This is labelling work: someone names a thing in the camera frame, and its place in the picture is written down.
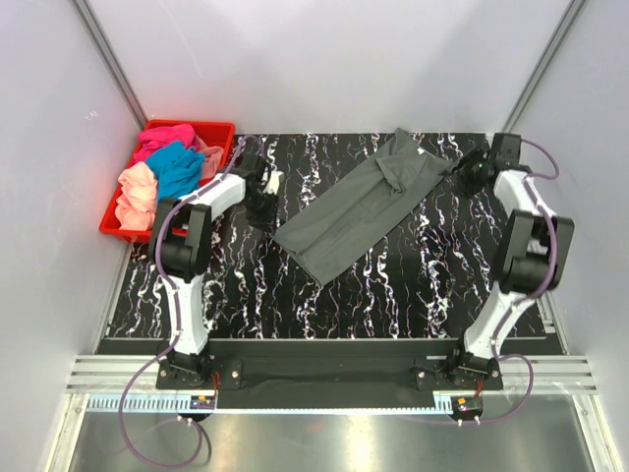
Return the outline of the grey t shirt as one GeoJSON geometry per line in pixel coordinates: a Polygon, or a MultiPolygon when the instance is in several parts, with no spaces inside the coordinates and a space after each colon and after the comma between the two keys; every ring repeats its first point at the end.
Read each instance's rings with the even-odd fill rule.
{"type": "Polygon", "coordinates": [[[280,226],[274,241],[323,286],[406,218],[452,166],[398,129],[374,154],[280,226]]]}

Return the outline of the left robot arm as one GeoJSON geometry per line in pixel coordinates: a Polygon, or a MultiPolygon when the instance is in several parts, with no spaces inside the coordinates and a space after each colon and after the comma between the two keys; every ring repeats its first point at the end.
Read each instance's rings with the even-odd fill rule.
{"type": "Polygon", "coordinates": [[[283,182],[284,174],[274,170],[267,158],[248,153],[234,157],[210,182],[188,195],[158,203],[149,255],[166,289],[171,325],[168,345],[156,355],[159,387],[219,385],[202,308],[212,224],[225,211],[242,206],[252,228],[272,233],[283,182]]]}

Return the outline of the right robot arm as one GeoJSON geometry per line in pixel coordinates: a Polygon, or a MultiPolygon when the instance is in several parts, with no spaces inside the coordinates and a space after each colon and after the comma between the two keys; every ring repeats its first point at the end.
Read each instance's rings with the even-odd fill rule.
{"type": "Polygon", "coordinates": [[[490,294],[443,365],[445,379],[464,390],[500,376],[508,334],[562,278],[575,222],[553,211],[536,187],[538,179],[559,177],[558,163],[520,135],[495,134],[488,147],[469,152],[451,173],[465,196],[491,190],[508,216],[491,265],[490,294]]]}

